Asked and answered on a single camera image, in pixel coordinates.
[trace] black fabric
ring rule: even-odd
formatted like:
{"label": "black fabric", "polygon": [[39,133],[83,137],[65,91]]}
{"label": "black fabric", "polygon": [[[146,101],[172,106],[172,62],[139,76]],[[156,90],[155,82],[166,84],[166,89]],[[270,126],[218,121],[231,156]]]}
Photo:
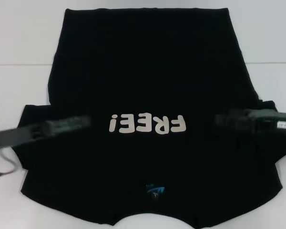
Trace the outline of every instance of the black fabric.
{"label": "black fabric", "polygon": [[[28,169],[22,193],[50,208],[111,225],[155,213],[199,229],[282,188],[275,162],[286,135],[212,125],[230,108],[275,109],[258,99],[227,9],[67,10],[49,97],[51,106],[26,106],[20,126],[81,113],[95,123],[14,148]],[[148,132],[137,130],[143,113]],[[126,114],[134,132],[123,133]],[[180,115],[186,128],[176,132]]]}

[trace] t-shirt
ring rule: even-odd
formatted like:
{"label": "t-shirt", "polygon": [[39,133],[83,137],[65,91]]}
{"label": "t-shirt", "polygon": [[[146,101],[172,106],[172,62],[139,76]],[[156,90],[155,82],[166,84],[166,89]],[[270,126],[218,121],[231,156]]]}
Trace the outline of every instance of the t-shirt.
{"label": "t-shirt", "polygon": [[228,10],[67,10],[51,106],[19,126],[89,114],[92,127],[14,147],[22,193],[114,225],[155,213],[199,229],[247,213],[282,188],[286,135],[214,126],[215,114],[276,109],[251,84]]}

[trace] black t-shirt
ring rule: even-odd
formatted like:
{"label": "black t-shirt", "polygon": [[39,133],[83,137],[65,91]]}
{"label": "black t-shirt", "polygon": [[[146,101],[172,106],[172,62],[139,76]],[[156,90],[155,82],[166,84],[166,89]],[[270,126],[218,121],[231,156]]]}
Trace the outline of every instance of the black t-shirt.
{"label": "black t-shirt", "polygon": [[219,130],[230,108],[275,109],[254,91],[227,9],[67,10],[51,106],[20,126],[89,113],[91,129],[14,147],[22,193],[114,225],[155,213],[210,227],[282,188],[286,135]]}

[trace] cable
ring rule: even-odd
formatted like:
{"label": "cable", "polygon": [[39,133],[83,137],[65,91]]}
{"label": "cable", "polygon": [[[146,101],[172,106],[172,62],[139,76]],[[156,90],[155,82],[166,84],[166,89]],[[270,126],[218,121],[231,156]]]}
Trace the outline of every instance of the cable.
{"label": "cable", "polygon": [[15,161],[9,159],[8,157],[6,157],[1,149],[0,149],[0,156],[1,156],[4,160],[10,162],[10,163],[14,166],[13,170],[11,170],[11,171],[9,171],[9,172],[3,172],[3,173],[1,172],[1,173],[0,173],[0,176],[12,174],[12,173],[14,173],[14,172],[16,172],[16,171],[18,170],[18,168],[19,168],[19,163],[17,163],[17,162],[15,162]]}

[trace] white table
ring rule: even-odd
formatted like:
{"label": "white table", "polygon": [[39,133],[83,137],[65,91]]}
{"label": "white table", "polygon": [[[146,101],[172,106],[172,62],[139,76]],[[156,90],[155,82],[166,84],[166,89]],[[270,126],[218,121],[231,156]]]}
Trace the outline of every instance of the white table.
{"label": "white table", "polygon": [[[48,104],[47,82],[66,8],[225,8],[230,10],[255,89],[286,112],[286,0],[0,0],[0,130],[16,127],[24,105]],[[6,154],[13,156],[11,149]],[[286,157],[282,191],[262,207],[214,229],[286,229]],[[10,165],[0,160],[0,170]],[[0,178],[0,229],[103,229],[35,203],[20,193],[25,170]],[[165,216],[125,218],[116,229],[189,229]]]}

